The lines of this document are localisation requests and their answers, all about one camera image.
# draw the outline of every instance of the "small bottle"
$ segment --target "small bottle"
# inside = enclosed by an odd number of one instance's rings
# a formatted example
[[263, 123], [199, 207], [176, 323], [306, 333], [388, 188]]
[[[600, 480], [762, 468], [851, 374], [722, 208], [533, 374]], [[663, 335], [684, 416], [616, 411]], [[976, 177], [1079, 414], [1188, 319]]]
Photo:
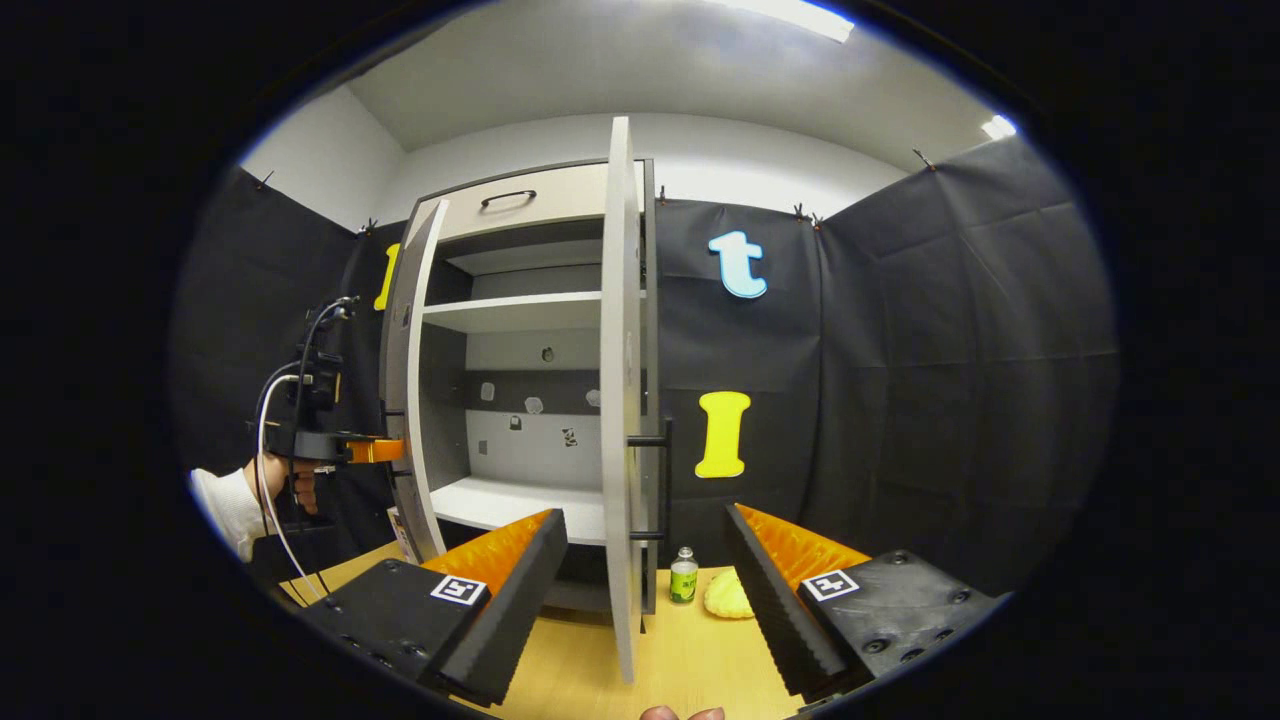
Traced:
[[694, 551], [682, 547], [671, 564], [671, 601], [685, 603], [694, 601], [694, 591], [698, 589], [698, 561], [694, 560]]

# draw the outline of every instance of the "yellow letter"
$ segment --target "yellow letter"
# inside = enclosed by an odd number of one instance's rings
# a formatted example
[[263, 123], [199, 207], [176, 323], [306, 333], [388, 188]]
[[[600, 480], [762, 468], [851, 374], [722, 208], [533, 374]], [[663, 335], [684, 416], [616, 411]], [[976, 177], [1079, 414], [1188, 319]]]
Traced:
[[387, 293], [392, 291], [392, 275], [396, 274], [396, 259], [399, 258], [399, 243], [387, 249], [387, 277], [383, 278], [383, 292], [374, 299], [374, 310], [387, 309]]
[[737, 438], [742, 411], [751, 406], [751, 398], [741, 392], [708, 392], [698, 398], [698, 405], [707, 411], [707, 450], [694, 474], [699, 478], [741, 475], [746, 464], [737, 457]]

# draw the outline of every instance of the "white sleeve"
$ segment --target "white sleeve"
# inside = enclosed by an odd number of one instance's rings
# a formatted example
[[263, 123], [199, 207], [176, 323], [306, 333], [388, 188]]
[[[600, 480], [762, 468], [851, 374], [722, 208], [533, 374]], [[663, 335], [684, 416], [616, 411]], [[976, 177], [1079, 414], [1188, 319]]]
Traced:
[[[215, 477], [209, 470], [191, 471], [191, 495], [196, 497], [205, 516], [223, 541], [244, 562], [253, 559], [253, 541], [266, 534], [262, 511], [248, 491], [244, 470]], [[275, 532], [271, 516], [266, 516], [269, 532]]]

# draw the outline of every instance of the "green bottle label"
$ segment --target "green bottle label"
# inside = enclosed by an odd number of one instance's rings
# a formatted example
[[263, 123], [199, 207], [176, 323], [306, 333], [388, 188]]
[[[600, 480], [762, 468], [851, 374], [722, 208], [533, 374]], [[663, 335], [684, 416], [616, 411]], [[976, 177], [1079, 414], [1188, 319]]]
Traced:
[[692, 602], [694, 588], [698, 587], [698, 571], [671, 574], [672, 602]]

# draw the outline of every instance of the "drawer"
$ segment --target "drawer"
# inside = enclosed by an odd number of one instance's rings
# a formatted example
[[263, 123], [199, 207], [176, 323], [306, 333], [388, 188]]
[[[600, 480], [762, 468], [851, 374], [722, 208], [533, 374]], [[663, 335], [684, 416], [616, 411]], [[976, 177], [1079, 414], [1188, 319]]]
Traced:
[[[636, 161], [636, 199], [644, 210], [644, 163]], [[440, 242], [498, 229], [604, 217], [608, 163], [541, 170], [465, 187], [421, 202], [413, 213], [412, 238], [440, 197], [449, 200]], [[536, 196], [511, 195], [532, 191]]]

